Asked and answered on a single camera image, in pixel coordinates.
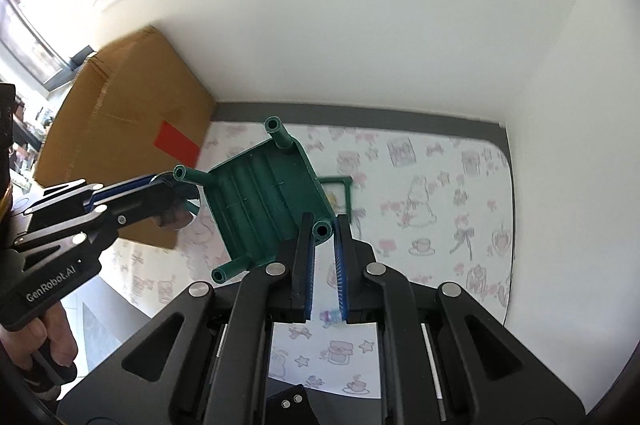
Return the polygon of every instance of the finger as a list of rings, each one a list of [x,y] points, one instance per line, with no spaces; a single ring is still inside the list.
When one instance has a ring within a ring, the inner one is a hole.
[[[33,367],[31,354],[47,339],[47,330],[40,319],[34,319],[19,331],[7,331],[0,326],[0,342],[11,361],[25,371]]]
[[[78,355],[78,345],[71,333],[66,311],[60,302],[50,307],[43,317],[47,336],[51,340],[51,358],[57,365],[70,366]]]

